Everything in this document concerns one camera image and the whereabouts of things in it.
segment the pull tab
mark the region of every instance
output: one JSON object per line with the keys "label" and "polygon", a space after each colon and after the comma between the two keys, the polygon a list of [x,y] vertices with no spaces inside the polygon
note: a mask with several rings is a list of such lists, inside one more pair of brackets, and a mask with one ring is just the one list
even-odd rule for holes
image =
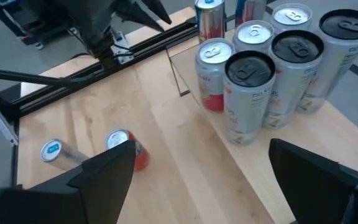
{"label": "pull tab", "polygon": [[255,37],[260,34],[261,29],[262,29],[262,27],[260,25],[253,25],[250,27],[249,35]]}
{"label": "pull tab", "polygon": [[221,53],[221,48],[220,47],[212,47],[210,48],[209,50],[207,50],[204,55],[205,57],[207,58],[211,58],[211,57],[214,57],[214,56],[217,56],[218,54]]}
{"label": "pull tab", "polygon": [[338,22],[338,26],[345,30],[349,30],[352,32],[358,32],[358,22],[357,21],[342,20],[341,22]]}
{"label": "pull tab", "polygon": [[309,56],[309,48],[302,42],[290,44],[290,50],[298,57]]}
{"label": "pull tab", "polygon": [[302,19],[302,15],[299,15],[295,11],[290,11],[285,14],[288,18],[290,18],[292,21],[298,22]]}
{"label": "pull tab", "polygon": [[236,75],[241,80],[246,80],[256,72],[256,68],[251,64],[245,64],[241,70],[236,72]]}

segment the can lid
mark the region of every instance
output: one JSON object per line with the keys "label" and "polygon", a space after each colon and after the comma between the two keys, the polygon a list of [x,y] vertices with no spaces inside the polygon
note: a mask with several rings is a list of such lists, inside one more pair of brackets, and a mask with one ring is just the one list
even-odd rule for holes
{"label": "can lid", "polygon": [[288,26],[304,24],[311,19],[311,15],[308,6],[297,3],[282,4],[273,11],[274,20]]}
{"label": "can lid", "polygon": [[358,11],[353,9],[338,9],[326,13],[319,22],[320,29],[342,40],[358,39]]}
{"label": "can lid", "polygon": [[62,150],[62,142],[59,139],[51,139],[46,142],[40,152],[41,160],[44,162],[54,161]]}
{"label": "can lid", "polygon": [[222,63],[233,54],[233,45],[223,38],[213,38],[204,41],[200,45],[198,55],[205,63]]}
{"label": "can lid", "polygon": [[224,3],[224,0],[196,0],[196,7],[202,9],[213,9]]}
{"label": "can lid", "polygon": [[128,132],[123,129],[115,129],[106,138],[106,149],[111,149],[129,139]]}
{"label": "can lid", "polygon": [[273,35],[273,27],[265,21],[247,21],[237,28],[236,35],[246,44],[261,44]]}
{"label": "can lid", "polygon": [[316,34],[304,30],[282,32],[272,41],[273,53],[292,63],[307,63],[316,60],[323,50],[323,40]]}
{"label": "can lid", "polygon": [[262,52],[253,50],[234,54],[225,66],[228,79],[244,87],[258,87],[269,82],[274,71],[273,60]]}

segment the white can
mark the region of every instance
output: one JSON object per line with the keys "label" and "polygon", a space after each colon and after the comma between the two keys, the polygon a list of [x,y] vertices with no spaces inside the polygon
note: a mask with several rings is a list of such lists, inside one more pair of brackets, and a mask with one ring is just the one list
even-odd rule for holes
{"label": "white can", "polygon": [[358,56],[358,11],[328,12],[320,19],[318,35],[324,42],[323,61],[298,104],[300,113],[319,110]]}
{"label": "white can", "polygon": [[275,34],[287,30],[309,30],[311,25],[311,9],[298,3],[282,4],[274,9],[270,23]]}
{"label": "white can", "polygon": [[209,39],[200,45],[196,71],[201,100],[209,110],[223,111],[224,65],[233,53],[233,45],[222,38]]}
{"label": "white can", "polygon": [[273,60],[256,51],[234,54],[226,63],[224,114],[227,138],[241,145],[256,140],[275,80]]}
{"label": "white can", "polygon": [[285,31],[273,39],[269,56],[276,65],[276,81],[263,127],[278,129],[288,124],[321,63],[323,50],[323,41],[304,30]]}
{"label": "white can", "polygon": [[247,21],[236,29],[233,45],[236,52],[255,50],[267,54],[274,29],[265,21]]}
{"label": "white can", "polygon": [[62,170],[75,168],[89,159],[59,139],[51,139],[46,142],[41,148],[40,157],[42,161]]}

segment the aluminum can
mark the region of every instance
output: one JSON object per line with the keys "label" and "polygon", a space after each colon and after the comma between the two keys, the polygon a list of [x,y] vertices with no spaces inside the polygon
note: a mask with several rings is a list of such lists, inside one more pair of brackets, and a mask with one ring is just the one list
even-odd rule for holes
{"label": "aluminum can", "polygon": [[269,56],[276,65],[276,81],[263,127],[278,129],[288,124],[311,77],[317,72],[323,50],[323,41],[304,30],[285,31],[273,39]]}
{"label": "aluminum can", "polygon": [[60,139],[51,139],[46,142],[41,147],[40,157],[42,161],[62,170],[75,168],[89,159]]}
{"label": "aluminum can", "polygon": [[266,0],[237,0],[236,28],[251,20],[263,20]]}
{"label": "aluminum can", "polygon": [[141,171],[148,166],[150,155],[146,148],[143,147],[143,145],[130,131],[126,129],[115,129],[114,131],[110,132],[106,138],[106,150],[112,149],[128,140],[135,141],[136,158],[134,170]]}
{"label": "aluminum can", "polygon": [[233,45],[222,38],[209,39],[200,45],[196,71],[201,101],[209,110],[223,111],[224,66],[233,53]]}
{"label": "aluminum can", "polygon": [[273,33],[273,27],[265,21],[248,21],[236,29],[232,42],[236,52],[255,50],[267,54]]}
{"label": "aluminum can", "polygon": [[224,38],[224,0],[196,0],[195,9],[200,43],[212,38]]}
{"label": "aluminum can", "polygon": [[358,11],[328,12],[320,19],[318,35],[324,42],[323,61],[298,104],[296,111],[300,113],[318,111],[357,58]]}
{"label": "aluminum can", "polygon": [[244,51],[226,62],[224,114],[227,138],[240,145],[256,140],[275,80],[275,65],[266,54]]}
{"label": "aluminum can", "polygon": [[286,30],[309,30],[312,23],[312,11],[304,4],[282,4],[274,9],[272,15],[270,23],[275,34]]}

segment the caster wheel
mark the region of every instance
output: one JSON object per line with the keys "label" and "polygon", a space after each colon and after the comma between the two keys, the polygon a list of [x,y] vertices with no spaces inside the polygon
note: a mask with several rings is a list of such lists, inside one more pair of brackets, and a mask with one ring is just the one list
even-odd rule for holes
{"label": "caster wheel", "polygon": [[70,31],[68,32],[70,35],[77,35],[78,30],[75,27],[70,28]]}
{"label": "caster wheel", "polygon": [[34,44],[35,49],[42,50],[44,48],[44,45],[40,42]]}

